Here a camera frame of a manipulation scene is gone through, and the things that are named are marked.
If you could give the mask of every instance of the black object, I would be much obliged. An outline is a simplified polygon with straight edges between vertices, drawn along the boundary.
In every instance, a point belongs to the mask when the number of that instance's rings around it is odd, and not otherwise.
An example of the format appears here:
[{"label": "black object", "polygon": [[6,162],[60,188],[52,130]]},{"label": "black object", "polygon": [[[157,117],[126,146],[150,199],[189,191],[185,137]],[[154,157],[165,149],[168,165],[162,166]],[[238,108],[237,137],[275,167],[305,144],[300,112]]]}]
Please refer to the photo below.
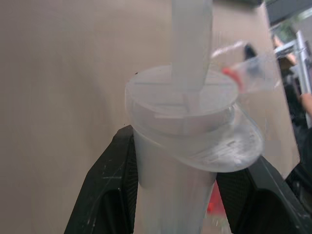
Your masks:
[{"label": "black object", "polygon": [[245,170],[218,173],[216,179],[232,233],[312,233],[310,215],[264,157]]},{"label": "black object", "polygon": [[88,172],[65,234],[133,233],[137,160],[131,126],[120,129]]},{"label": "black object", "polygon": [[263,0],[235,0],[235,1],[244,2],[247,4],[251,4],[253,6],[259,6],[263,3]]},{"label": "black object", "polygon": [[[218,173],[217,182],[234,234],[312,233],[310,216],[263,157],[245,170]],[[136,154],[127,126],[88,172],[65,234],[133,233],[136,199]]]}]

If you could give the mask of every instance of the plastic lid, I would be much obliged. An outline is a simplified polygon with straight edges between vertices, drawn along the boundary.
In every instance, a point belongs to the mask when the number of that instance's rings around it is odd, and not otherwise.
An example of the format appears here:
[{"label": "plastic lid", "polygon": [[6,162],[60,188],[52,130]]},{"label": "plastic lid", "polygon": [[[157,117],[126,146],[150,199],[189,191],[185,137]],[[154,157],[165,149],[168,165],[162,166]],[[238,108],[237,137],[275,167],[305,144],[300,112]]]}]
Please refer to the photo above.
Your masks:
[{"label": "plastic lid", "polygon": [[228,122],[237,85],[216,72],[210,71],[208,76],[201,91],[183,93],[171,84],[171,66],[137,74],[126,86],[126,109],[134,127],[190,136]]}]

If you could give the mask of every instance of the translucent plastic cup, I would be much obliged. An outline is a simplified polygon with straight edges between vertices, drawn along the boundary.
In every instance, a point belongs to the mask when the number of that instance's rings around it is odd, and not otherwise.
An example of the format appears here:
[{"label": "translucent plastic cup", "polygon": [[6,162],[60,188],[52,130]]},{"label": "translucent plastic cup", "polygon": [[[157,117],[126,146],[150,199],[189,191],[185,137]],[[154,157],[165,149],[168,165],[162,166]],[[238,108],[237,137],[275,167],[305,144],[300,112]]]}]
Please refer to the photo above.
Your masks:
[{"label": "translucent plastic cup", "polygon": [[178,161],[134,131],[144,234],[200,234],[216,173]]},{"label": "translucent plastic cup", "polygon": [[200,234],[216,173],[248,167],[263,142],[235,104],[232,79],[209,72],[199,92],[180,92],[171,73],[171,66],[143,71],[125,89],[143,234]]}]

